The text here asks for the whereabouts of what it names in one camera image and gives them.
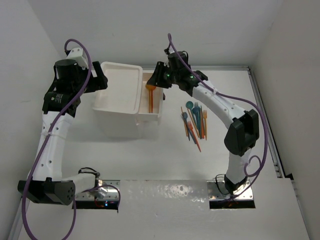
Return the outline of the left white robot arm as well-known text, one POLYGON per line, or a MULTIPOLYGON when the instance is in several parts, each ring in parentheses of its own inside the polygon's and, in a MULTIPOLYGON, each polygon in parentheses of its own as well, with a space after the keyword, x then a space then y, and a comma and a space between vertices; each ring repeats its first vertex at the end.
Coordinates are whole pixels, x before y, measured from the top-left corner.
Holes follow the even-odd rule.
POLYGON ((38 149, 48 142, 31 177, 26 198, 36 204, 66 205, 72 203, 75 195, 95 186, 96 178, 90 173, 62 177, 62 158, 69 127, 81 100, 78 98, 64 113, 61 110, 75 97, 84 83, 85 93, 105 90, 108 79, 100 62, 91 65, 94 72, 81 67, 74 59, 56 61, 53 66, 54 79, 44 95, 42 106, 42 130, 38 149))

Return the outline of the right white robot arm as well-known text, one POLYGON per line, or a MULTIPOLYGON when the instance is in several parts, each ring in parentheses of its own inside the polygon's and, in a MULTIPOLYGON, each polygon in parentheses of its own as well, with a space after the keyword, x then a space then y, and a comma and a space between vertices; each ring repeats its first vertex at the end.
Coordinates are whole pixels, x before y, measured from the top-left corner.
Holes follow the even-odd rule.
POLYGON ((224 145, 229 151, 224 183, 226 190, 233 194, 248 179, 245 164, 249 162, 252 148, 260 137, 259 115, 255 110, 245 110, 220 95, 203 72, 190 71, 190 65, 182 63, 188 59, 185 52, 171 53, 167 58, 167 62, 156 63, 147 83, 164 89, 177 85, 207 106, 223 122, 227 128, 224 145))

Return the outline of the orange plastic fork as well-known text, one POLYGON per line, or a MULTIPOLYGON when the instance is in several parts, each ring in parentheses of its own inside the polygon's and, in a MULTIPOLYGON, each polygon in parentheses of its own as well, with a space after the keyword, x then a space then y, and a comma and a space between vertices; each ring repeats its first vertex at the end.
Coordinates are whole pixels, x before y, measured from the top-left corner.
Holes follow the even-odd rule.
POLYGON ((193 130, 193 125, 192 125, 192 123, 191 123, 190 121, 188 121, 188 122, 187 122, 187 126, 188 126, 188 128, 189 128, 189 130, 190 130, 190 132, 191 132, 191 134, 192 134, 192 139, 193 139, 194 143, 196 144, 198 150, 201 152, 201 148, 200 148, 199 142, 198 142, 198 140, 197 140, 196 134, 195 134, 195 132, 194 132, 194 130, 193 130))

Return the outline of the yellow plastic fork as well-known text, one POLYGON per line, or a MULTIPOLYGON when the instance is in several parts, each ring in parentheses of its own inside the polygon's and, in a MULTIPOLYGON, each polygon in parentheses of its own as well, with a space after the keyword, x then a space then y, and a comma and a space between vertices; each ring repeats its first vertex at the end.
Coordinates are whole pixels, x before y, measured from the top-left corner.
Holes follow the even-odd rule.
POLYGON ((207 115, 207 111, 206 110, 203 110, 202 111, 202 113, 203 113, 203 122, 204 122, 204 136, 205 136, 205 140, 207 140, 208 139, 208 134, 207 134, 207 117, 208 117, 208 115, 207 115))

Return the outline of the orange plastic spoon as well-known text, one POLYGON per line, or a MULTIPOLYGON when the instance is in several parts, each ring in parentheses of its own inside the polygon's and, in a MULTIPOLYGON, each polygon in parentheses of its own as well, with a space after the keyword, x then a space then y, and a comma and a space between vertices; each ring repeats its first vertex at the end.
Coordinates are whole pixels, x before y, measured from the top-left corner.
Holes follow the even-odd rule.
POLYGON ((145 88, 148 91, 148 110, 149 110, 149 113, 153 113, 153 108, 154 108, 153 92, 156 89, 156 86, 151 86, 146 84, 145 88))

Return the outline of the teal plastic fork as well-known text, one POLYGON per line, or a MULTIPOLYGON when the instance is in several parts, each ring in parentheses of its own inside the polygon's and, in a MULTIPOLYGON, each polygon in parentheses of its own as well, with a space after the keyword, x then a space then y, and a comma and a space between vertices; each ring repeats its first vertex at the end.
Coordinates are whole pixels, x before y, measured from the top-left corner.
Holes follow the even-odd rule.
POLYGON ((199 108, 199 104, 198 104, 198 102, 195 102, 194 106, 192 108, 192 113, 193 113, 194 118, 195 118, 195 124, 196 124, 198 137, 200 137, 201 135, 200 135, 199 124, 198 124, 198 108, 199 108))

